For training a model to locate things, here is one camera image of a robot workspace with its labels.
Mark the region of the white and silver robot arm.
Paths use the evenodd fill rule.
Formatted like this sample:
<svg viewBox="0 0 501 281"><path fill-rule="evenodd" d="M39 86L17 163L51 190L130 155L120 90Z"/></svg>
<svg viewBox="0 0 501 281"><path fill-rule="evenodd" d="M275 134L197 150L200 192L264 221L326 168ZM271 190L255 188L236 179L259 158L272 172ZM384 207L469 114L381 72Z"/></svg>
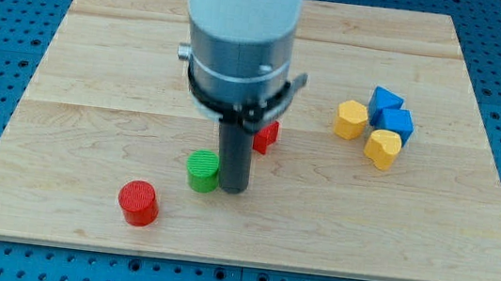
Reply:
<svg viewBox="0 0 501 281"><path fill-rule="evenodd" d="M214 119L283 91L304 0L188 0L191 93Z"/></svg>

